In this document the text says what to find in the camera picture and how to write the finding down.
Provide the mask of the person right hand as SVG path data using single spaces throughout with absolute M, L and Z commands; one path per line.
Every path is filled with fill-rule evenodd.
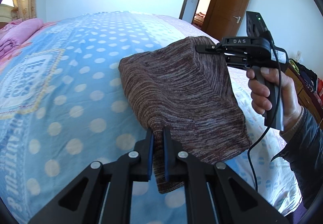
M 261 68 L 263 77 L 275 84 L 281 85 L 281 98 L 284 106 L 284 131 L 280 132 L 281 137 L 289 142 L 294 133 L 291 131 L 302 115 L 303 108 L 298 103 L 294 81 L 277 69 Z M 252 107 L 255 112 L 263 115 L 265 111 L 272 108 L 268 100 L 269 89 L 255 79 L 255 72 L 252 69 L 246 71 L 249 79 L 248 87 L 251 89 Z

